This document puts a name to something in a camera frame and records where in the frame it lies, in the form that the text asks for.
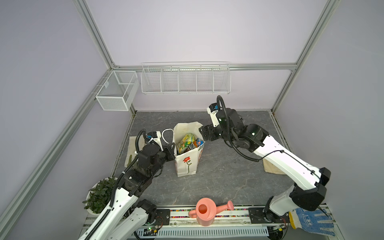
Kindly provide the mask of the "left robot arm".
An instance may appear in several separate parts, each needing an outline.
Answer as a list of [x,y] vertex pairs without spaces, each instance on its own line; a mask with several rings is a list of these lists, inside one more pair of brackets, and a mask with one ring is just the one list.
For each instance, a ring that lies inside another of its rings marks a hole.
[[117,178],[109,203],[81,240],[127,240],[141,226],[155,222],[156,205],[139,197],[161,175],[164,164],[175,160],[175,144],[163,145],[161,132],[142,129],[135,149],[136,156]]

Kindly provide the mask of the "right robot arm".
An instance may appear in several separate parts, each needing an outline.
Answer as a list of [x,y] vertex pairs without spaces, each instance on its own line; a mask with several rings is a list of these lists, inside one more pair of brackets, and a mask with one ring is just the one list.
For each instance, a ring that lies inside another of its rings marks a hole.
[[291,153],[265,129],[256,124],[245,125],[236,110],[211,104],[207,108],[212,124],[200,127],[204,141],[223,139],[236,152],[248,150],[290,177],[294,184],[285,192],[268,199],[263,209],[264,218],[271,223],[295,209],[315,211],[325,200],[331,171],[317,168]]

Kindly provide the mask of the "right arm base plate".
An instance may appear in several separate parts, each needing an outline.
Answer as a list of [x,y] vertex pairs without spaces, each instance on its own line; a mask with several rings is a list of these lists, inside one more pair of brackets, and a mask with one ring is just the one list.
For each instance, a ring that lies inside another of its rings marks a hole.
[[288,224],[290,218],[288,214],[278,216],[272,211],[264,212],[262,207],[251,207],[248,208],[249,217],[252,224]]

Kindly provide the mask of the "brown M&M's packet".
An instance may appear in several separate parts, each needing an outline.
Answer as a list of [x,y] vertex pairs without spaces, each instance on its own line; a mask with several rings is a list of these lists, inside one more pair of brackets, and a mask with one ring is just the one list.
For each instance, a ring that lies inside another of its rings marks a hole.
[[190,143],[189,146],[187,147],[186,152],[189,152],[189,151],[194,150],[194,149],[196,149],[196,148],[197,148],[197,144],[196,144],[195,142],[192,142],[192,143]]

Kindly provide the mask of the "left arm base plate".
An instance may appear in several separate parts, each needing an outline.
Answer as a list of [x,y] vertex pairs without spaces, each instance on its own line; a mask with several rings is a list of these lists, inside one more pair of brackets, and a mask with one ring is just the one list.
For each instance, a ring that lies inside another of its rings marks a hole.
[[157,209],[155,212],[149,214],[146,225],[150,226],[168,226],[171,220],[170,209]]

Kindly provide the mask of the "green Fox's candy bag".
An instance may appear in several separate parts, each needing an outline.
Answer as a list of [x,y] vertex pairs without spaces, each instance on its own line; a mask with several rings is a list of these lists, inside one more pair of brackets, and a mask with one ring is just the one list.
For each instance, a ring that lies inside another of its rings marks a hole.
[[178,155],[185,153],[189,144],[194,142],[195,140],[196,140],[196,138],[195,138],[194,134],[187,133],[177,145]]

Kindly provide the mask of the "blue M&M's packet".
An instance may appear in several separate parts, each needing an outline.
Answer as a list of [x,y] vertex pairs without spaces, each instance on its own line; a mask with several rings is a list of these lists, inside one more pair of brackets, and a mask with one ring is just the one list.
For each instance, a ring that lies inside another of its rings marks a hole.
[[204,141],[203,141],[202,139],[197,138],[197,139],[194,141],[194,144],[195,144],[195,147],[196,147],[196,148],[199,148],[199,147],[201,147],[201,146],[204,144]]

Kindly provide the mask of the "white paper gift bag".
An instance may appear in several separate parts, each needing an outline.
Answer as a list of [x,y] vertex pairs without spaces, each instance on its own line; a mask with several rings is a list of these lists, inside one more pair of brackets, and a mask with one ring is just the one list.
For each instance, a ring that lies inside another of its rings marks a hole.
[[172,143],[175,149],[175,167],[178,177],[185,177],[197,173],[205,141],[199,128],[203,125],[199,122],[178,123],[173,129]]

